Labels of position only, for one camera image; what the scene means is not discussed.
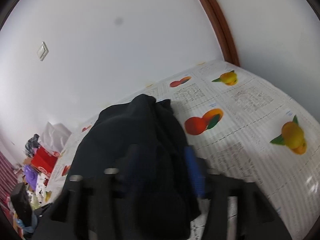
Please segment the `black sweatshirt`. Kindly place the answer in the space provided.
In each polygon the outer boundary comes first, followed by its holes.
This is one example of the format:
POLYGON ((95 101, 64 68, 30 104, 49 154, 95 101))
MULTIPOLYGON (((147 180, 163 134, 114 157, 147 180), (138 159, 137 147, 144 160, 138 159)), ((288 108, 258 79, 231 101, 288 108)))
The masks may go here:
POLYGON ((80 142, 69 176, 94 179, 93 223, 111 224, 119 239, 188 239, 200 215, 189 180, 187 139, 171 101, 141 94, 103 110, 80 142))

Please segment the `purple bag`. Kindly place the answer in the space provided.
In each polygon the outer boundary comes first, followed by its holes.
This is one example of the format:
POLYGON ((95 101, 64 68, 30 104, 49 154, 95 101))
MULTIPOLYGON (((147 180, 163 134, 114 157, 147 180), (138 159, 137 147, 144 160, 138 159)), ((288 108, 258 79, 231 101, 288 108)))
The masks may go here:
POLYGON ((30 165, 24 166, 24 175, 25 180, 29 184, 29 186, 35 191, 37 185, 38 173, 35 169, 33 169, 30 165))

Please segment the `red paper bag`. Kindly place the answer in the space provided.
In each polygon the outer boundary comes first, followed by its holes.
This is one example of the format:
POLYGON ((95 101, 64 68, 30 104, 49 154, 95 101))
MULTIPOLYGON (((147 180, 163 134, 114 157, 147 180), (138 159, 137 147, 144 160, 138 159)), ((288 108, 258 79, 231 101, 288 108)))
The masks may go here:
POLYGON ((47 177, 50 177, 56 162, 57 157, 41 146, 34 154, 31 165, 47 177))

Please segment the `plaid cloth in bag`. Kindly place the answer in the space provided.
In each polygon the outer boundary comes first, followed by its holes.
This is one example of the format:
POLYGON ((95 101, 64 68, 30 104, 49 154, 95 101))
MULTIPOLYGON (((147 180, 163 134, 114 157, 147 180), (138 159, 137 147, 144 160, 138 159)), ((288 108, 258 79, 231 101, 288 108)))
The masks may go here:
POLYGON ((39 137, 40 136, 38 134, 34 134, 34 136, 30 138, 25 144, 25 155, 27 157, 32 158, 35 155, 37 149, 41 147, 38 142, 39 137))

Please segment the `white plastic shopping bag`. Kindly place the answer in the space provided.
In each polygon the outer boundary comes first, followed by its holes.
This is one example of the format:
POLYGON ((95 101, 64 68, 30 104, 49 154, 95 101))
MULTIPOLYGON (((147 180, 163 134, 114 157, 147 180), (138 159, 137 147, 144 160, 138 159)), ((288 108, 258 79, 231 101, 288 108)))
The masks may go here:
POLYGON ((47 122, 39 137, 39 143, 51 154, 61 153, 70 136, 71 131, 62 123, 52 125, 47 122))

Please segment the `fruit print tablecloth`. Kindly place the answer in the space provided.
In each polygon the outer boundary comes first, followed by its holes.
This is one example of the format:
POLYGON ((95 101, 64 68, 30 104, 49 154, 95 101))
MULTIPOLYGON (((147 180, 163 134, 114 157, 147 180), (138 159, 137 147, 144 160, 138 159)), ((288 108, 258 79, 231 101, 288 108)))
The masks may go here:
POLYGON ((213 169, 252 178, 293 239, 314 233, 319 219, 319 123, 293 98, 263 78, 222 61, 193 67, 143 89, 171 100, 177 120, 214 127, 188 134, 213 169))

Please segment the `white wall switch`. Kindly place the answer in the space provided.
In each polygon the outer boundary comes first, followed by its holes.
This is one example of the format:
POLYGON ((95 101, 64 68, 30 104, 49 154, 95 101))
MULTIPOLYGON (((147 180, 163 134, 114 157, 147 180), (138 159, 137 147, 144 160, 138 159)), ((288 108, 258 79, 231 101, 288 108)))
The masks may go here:
POLYGON ((46 43, 42 42, 40 48, 37 51, 37 56, 38 56, 39 60, 43 61, 45 59, 45 57, 48 55, 48 53, 49 53, 49 50, 48 50, 46 43))

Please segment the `brown wooden door frame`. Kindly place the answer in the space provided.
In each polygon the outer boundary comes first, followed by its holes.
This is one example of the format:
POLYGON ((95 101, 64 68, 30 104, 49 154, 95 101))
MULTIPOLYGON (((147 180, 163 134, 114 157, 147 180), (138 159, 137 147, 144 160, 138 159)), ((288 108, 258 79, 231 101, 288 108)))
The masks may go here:
POLYGON ((217 37, 225 61, 240 66, 232 33, 217 0, 199 0, 217 37))

